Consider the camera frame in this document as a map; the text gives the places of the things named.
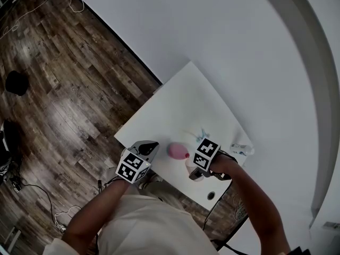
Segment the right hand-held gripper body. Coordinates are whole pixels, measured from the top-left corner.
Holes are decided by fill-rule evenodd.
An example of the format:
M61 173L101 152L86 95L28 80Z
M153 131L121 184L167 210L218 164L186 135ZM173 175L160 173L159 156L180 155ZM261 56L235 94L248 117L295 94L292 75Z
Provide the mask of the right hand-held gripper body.
M208 138L203 138L193 156L190 157L191 167L194 168L194 170L190 173L189 179L197 181L203 177L213 176L210 165L219 149L219 144L216 144Z

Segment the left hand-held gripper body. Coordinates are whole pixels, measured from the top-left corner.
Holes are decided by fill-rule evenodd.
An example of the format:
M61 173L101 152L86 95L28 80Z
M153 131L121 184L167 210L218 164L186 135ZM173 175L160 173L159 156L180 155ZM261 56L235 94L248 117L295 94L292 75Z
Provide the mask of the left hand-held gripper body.
M140 180L151 168L159 147L160 144L156 141L143 140L125 148L115 174L131 184Z

